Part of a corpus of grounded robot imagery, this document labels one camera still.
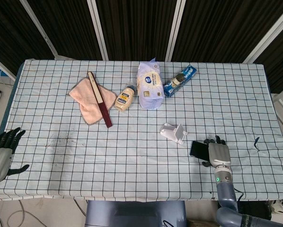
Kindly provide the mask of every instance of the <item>pink towel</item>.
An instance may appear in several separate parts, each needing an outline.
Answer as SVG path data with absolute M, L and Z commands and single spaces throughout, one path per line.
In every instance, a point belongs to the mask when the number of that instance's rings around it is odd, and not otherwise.
M 109 111 L 114 105 L 117 96 L 114 92 L 107 90 L 103 86 L 98 86 L 102 93 L 107 110 Z M 77 85 L 69 92 L 69 95 L 79 103 L 81 115 L 87 124 L 95 124 L 103 119 L 89 78 L 84 78 L 78 82 Z

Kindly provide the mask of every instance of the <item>table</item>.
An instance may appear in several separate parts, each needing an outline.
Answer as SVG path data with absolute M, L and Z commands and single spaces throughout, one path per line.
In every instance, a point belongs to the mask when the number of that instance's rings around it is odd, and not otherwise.
M 188 64 L 160 62 L 162 81 Z M 128 111 L 111 109 L 114 125 L 107 129 L 103 120 L 86 125 L 67 93 L 92 71 L 99 84 L 119 94 L 136 82 L 138 61 L 26 60 L 1 131 L 27 131 L 11 167 L 30 168 L 0 183 L 0 200 L 217 199 L 214 170 L 189 156 L 193 140 L 215 134 L 229 146 L 234 186 L 245 193 L 243 199 L 283 199 L 283 137 L 264 67 L 191 64 L 197 68 L 194 78 L 158 110 L 143 110 L 136 97 Z M 166 122 L 184 126 L 183 145 L 160 135 Z

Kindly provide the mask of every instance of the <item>white snack bag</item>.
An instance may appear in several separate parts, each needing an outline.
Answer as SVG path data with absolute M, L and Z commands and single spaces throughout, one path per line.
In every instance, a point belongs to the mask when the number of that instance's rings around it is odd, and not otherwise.
M 159 74 L 158 62 L 142 62 L 138 67 L 137 92 L 140 105 L 144 109 L 157 109 L 164 101 L 164 89 Z

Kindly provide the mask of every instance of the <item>wooden ruler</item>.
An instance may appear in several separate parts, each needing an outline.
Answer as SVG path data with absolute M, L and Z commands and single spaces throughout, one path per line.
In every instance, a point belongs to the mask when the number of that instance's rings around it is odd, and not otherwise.
M 106 123 L 107 128 L 110 128 L 112 126 L 112 122 L 111 122 L 106 104 L 104 102 L 103 96 L 100 93 L 98 84 L 97 84 L 95 77 L 94 77 L 92 72 L 88 72 L 88 76 L 89 76 L 89 79 L 90 79 L 91 87 L 92 87 L 93 93 L 95 95 L 99 110 L 103 115 L 103 119 Z

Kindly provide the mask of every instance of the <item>blue toothpaste box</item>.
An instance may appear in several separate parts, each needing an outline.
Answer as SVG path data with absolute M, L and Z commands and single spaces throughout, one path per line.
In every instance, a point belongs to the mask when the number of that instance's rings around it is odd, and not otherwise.
M 171 97 L 183 85 L 185 85 L 196 73 L 196 68 L 188 65 L 181 73 L 178 73 L 171 81 L 164 85 L 166 97 Z

